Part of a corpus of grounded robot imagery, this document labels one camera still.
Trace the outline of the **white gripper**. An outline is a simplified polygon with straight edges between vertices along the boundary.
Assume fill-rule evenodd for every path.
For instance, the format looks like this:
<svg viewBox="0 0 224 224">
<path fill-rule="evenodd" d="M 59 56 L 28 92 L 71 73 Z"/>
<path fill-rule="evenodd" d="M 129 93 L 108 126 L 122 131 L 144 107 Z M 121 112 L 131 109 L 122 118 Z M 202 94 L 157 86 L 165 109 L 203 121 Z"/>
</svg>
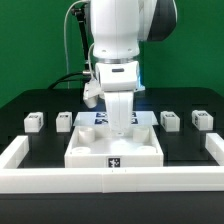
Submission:
<svg viewBox="0 0 224 224">
<path fill-rule="evenodd" d="M 101 89 L 105 92 L 108 124 L 114 132 L 127 132 L 131 125 L 133 92 L 138 87 L 139 63 L 124 64 L 97 63 L 96 75 Z"/>
</svg>

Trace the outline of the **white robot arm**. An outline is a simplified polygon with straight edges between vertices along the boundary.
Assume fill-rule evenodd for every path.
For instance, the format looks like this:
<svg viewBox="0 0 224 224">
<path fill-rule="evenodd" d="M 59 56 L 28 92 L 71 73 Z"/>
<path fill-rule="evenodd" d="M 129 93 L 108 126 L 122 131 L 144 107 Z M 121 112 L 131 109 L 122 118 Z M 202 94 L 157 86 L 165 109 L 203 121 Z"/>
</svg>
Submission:
<svg viewBox="0 0 224 224">
<path fill-rule="evenodd" d="M 125 132 L 138 88 L 141 41 L 162 41 L 177 23 L 175 0 L 91 0 L 96 77 L 111 130 Z"/>
</svg>

